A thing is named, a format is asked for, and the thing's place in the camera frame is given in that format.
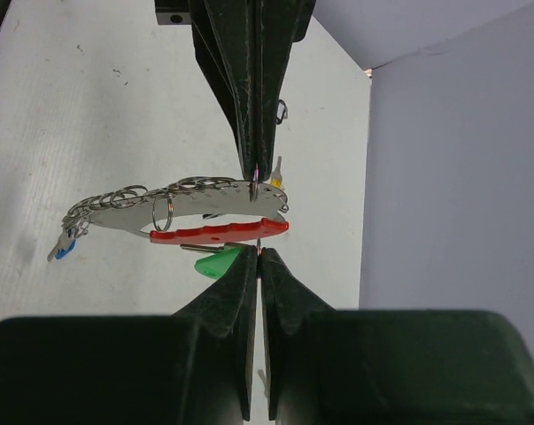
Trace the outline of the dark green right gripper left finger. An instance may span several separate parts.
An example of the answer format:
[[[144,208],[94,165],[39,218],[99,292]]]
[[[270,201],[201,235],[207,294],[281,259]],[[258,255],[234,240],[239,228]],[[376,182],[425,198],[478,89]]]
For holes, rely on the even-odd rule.
[[[177,313],[0,321],[0,424],[241,424],[258,253]]]

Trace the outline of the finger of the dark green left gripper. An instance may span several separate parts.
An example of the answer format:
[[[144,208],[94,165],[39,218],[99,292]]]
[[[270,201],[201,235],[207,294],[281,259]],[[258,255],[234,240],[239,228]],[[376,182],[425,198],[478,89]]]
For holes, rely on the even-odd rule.
[[[313,14],[312,1],[255,3],[255,165],[257,180],[270,178],[276,114],[293,43],[301,41]]]
[[[194,49],[235,137],[242,176],[254,174],[251,7],[246,1],[190,1]]]

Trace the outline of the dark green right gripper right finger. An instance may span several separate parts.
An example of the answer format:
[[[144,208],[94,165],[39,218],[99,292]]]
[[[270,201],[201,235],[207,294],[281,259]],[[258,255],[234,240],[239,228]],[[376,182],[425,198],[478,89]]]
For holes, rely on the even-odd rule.
[[[534,424],[534,360],[503,315],[337,310],[260,256],[278,424]]]

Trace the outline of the red-handled metal keyring holder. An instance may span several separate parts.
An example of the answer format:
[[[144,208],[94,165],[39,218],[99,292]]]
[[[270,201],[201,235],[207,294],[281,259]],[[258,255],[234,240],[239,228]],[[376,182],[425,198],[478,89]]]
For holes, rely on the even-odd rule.
[[[288,197],[270,183],[239,181],[229,177],[191,176],[165,187],[147,189],[130,185],[82,199],[62,219],[57,243],[70,243],[85,236],[90,226],[128,232],[160,244],[209,245],[240,243],[277,236],[290,223]],[[254,222],[204,225],[173,229],[180,218],[198,216],[204,220],[227,215],[257,217]]]

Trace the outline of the key with green tag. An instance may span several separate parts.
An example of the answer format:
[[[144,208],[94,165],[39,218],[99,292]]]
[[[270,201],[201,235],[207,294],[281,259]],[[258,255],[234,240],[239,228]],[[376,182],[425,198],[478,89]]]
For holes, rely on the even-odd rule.
[[[185,251],[205,254],[195,262],[194,269],[201,275],[214,280],[220,279],[231,267],[242,245],[224,244],[222,246],[181,244]]]

